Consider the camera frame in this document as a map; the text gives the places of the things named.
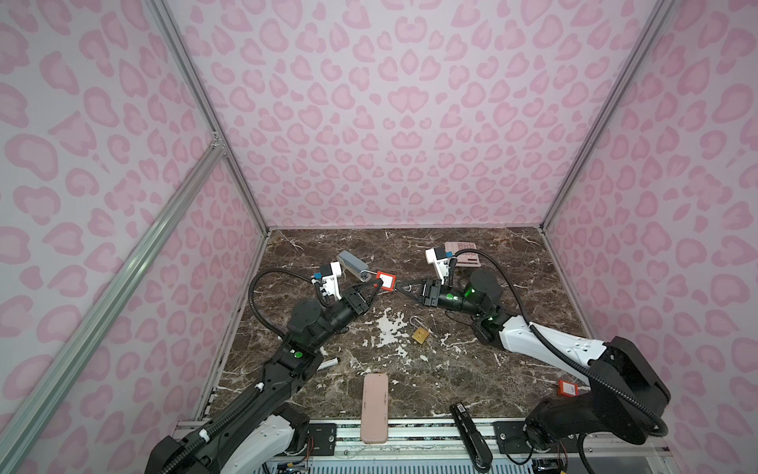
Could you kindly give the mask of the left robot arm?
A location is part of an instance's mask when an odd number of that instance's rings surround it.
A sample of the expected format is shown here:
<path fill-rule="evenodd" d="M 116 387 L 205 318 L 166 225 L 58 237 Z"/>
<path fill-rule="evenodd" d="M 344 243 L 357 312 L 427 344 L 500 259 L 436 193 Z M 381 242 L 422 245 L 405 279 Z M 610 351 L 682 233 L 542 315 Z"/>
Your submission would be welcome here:
<path fill-rule="evenodd" d="M 244 440 L 316 374 L 324 359 L 321 347 L 368 312 L 380 288 L 380 280 L 350 286 L 327 308 L 317 300 L 298 302 L 280 347 L 262 365 L 258 380 L 185 438 L 161 440 L 145 471 L 221 472 Z"/>

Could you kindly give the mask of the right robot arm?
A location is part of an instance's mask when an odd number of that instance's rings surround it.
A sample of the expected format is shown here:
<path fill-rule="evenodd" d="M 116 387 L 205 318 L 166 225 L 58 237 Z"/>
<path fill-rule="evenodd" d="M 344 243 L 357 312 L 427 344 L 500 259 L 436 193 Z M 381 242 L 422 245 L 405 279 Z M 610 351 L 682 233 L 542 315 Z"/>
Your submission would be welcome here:
<path fill-rule="evenodd" d="M 526 417 L 523 440 L 535 450 L 569 436 L 610 433 L 640 446 L 663 438 L 671 394 L 645 356 L 630 340 L 590 340 L 529 320 L 523 305 L 505 308 L 505 286 L 490 271 L 473 272 L 465 288 L 447 280 L 400 282 L 398 292 L 424 306 L 466 315 L 466 324 L 485 346 L 532 357 L 589 386 L 568 398 L 547 398 Z"/>

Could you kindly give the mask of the brass padlock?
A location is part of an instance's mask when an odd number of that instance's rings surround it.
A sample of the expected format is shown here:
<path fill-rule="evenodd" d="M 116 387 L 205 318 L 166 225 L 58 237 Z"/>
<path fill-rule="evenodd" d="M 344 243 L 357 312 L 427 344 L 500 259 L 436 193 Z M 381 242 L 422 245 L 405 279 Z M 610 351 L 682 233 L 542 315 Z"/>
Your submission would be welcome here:
<path fill-rule="evenodd" d="M 424 345 L 424 343 L 426 343 L 426 341 L 432 335 L 432 333 L 430 333 L 430 329 L 424 325 L 424 322 L 422 322 L 418 316 L 412 316 L 409 322 L 415 328 L 412 339 L 419 345 Z"/>

